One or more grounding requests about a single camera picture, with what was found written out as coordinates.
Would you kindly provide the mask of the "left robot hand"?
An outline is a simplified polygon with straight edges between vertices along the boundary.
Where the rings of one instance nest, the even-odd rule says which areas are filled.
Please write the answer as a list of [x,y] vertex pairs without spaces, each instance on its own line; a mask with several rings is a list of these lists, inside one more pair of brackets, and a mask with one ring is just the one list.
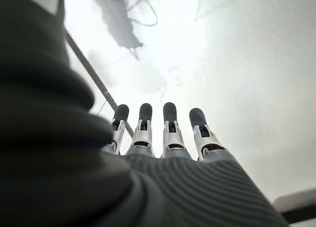
[[64,0],[0,0],[3,227],[285,227],[229,155],[119,156],[69,63]]

